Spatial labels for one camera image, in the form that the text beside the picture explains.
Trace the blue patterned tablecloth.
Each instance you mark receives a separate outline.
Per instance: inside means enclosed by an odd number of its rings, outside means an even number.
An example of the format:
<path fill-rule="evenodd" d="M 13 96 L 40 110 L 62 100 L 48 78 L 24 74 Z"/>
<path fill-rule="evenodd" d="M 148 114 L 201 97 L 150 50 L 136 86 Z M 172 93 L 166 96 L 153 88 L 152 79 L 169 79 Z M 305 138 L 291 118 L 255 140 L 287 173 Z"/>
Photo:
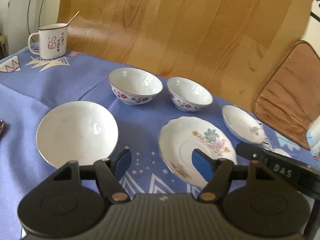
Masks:
<path fill-rule="evenodd" d="M 226 127 L 217 96 L 198 112 L 180 111 L 172 103 L 167 81 L 152 101 L 131 106 L 120 101 L 108 81 L 110 72 L 128 67 L 87 54 L 68 52 L 45 61 L 28 48 L 1 61 L 1 119 L 7 130 L 1 138 L 1 239 L 310 239 L 319 218 L 319 200 L 299 192 L 310 206 L 302 233 L 265 238 L 233 226 L 216 204 L 199 202 L 204 187 L 176 176 L 160 155 L 158 137 L 170 120 L 182 116 L 206 120 L 220 129 L 235 149 L 241 141 Z M 36 146 L 43 117 L 55 107 L 89 101 L 105 107 L 118 125 L 118 142 L 112 159 L 125 149 L 131 165 L 119 180 L 130 201 L 111 205 L 102 220 L 86 231 L 25 231 L 18 218 L 20 201 L 59 168 L 47 163 Z M 270 126 L 259 124 L 265 139 L 259 148 L 318 168 L 313 156 Z"/>

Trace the brown seat cushion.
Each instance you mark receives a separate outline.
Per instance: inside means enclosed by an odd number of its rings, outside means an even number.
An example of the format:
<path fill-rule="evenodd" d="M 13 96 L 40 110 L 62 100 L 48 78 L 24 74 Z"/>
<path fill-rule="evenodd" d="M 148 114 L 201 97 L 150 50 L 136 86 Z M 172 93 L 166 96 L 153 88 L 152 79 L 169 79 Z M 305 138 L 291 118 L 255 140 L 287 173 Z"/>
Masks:
<path fill-rule="evenodd" d="M 260 121 L 310 150 L 307 131 L 319 117 L 319 56 L 308 42 L 299 41 L 283 58 L 252 109 Z"/>

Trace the small floral plate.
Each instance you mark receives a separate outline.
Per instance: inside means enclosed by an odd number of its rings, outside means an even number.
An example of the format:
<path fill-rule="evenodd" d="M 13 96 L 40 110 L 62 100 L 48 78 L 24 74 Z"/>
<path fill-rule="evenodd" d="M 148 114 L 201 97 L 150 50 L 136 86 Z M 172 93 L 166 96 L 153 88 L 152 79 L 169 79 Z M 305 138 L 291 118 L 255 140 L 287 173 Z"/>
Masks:
<path fill-rule="evenodd" d="M 263 128 L 246 111 L 232 105 L 222 107 L 226 127 L 239 140 L 249 144 L 262 144 L 265 139 Z"/>

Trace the white enamel mug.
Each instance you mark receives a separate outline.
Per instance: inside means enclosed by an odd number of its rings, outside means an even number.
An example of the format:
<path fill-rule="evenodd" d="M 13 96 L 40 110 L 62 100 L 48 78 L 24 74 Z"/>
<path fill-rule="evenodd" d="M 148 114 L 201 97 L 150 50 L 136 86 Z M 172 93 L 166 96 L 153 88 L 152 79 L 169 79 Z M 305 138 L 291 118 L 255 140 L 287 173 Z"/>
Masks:
<path fill-rule="evenodd" d="M 56 23 L 39 27 L 38 32 L 29 35 L 29 51 L 34 55 L 38 55 L 43 60 L 62 57 L 67 50 L 67 30 L 67 23 Z M 33 36 L 39 37 L 38 52 L 33 51 L 31 48 L 31 39 Z"/>

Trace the large floral plate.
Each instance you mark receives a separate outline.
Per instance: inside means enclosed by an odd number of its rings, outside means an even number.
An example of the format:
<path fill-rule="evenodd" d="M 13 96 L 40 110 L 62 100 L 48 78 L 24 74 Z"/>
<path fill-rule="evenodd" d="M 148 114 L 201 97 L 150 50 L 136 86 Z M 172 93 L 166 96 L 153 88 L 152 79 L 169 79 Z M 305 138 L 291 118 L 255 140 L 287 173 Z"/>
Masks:
<path fill-rule="evenodd" d="M 212 159 L 226 158 L 237 163 L 236 152 L 226 135 L 210 122 L 191 116 L 170 120 L 159 133 L 161 158 L 179 178 L 193 186 L 204 187 L 206 180 L 192 163 L 196 148 Z"/>

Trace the large white bowl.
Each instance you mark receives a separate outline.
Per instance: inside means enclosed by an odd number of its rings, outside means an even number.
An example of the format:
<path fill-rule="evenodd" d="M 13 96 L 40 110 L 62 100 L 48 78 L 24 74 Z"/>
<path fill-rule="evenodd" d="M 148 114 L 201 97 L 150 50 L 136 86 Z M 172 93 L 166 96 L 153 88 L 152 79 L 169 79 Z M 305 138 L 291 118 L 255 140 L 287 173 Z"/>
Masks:
<path fill-rule="evenodd" d="M 118 142 L 118 125 L 109 110 L 89 101 L 73 101 L 49 111 L 40 121 L 36 146 L 55 168 L 70 160 L 92 165 L 111 155 Z"/>

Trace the floral bowl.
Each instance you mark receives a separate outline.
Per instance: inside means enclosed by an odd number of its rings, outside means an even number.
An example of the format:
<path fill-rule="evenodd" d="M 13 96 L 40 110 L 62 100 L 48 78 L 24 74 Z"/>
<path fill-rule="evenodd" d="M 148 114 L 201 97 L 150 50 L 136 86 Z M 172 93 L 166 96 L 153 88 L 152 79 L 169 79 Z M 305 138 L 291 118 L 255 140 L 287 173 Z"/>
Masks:
<path fill-rule="evenodd" d="M 146 104 L 163 90 L 158 77 L 138 68 L 117 68 L 110 72 L 108 81 L 114 95 L 131 106 Z"/>
<path fill-rule="evenodd" d="M 167 88 L 175 107 L 184 112 L 198 112 L 213 103 L 210 92 L 193 80 L 171 77 Z"/>

